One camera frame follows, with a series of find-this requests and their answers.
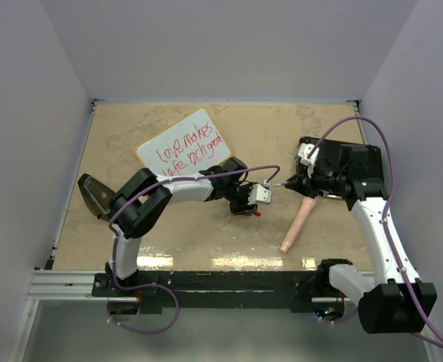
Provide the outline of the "yellow framed whiteboard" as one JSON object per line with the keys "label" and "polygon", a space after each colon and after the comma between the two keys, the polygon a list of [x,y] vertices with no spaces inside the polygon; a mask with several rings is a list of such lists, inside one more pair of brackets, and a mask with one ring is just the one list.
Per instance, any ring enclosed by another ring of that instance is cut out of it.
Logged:
{"label": "yellow framed whiteboard", "polygon": [[187,176],[227,160],[232,152],[206,109],[198,109],[136,149],[161,176]]}

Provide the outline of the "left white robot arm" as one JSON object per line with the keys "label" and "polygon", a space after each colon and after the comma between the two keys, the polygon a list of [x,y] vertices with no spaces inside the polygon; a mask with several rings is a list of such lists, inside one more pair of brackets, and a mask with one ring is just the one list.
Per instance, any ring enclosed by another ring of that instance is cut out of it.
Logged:
{"label": "left white robot arm", "polygon": [[107,220],[114,239],[108,261],[110,288],[120,296],[134,291],[142,238],[171,204],[224,199],[233,215],[258,215],[258,204],[269,191],[264,184],[244,179],[250,172],[240,160],[230,158],[185,176],[156,175],[148,168],[134,174],[109,200]]}

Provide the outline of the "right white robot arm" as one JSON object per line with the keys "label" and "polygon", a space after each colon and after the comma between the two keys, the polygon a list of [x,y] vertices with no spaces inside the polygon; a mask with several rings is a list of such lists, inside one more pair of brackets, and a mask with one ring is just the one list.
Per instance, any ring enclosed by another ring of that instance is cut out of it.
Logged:
{"label": "right white robot arm", "polygon": [[313,286],[324,296],[340,291],[358,309],[366,333],[419,333],[437,299],[435,287],[421,281],[401,245],[387,209],[380,148],[312,137],[300,140],[296,173],[285,188],[309,200],[335,195],[346,202],[361,228],[371,258],[369,281],[347,259],[324,259]]}

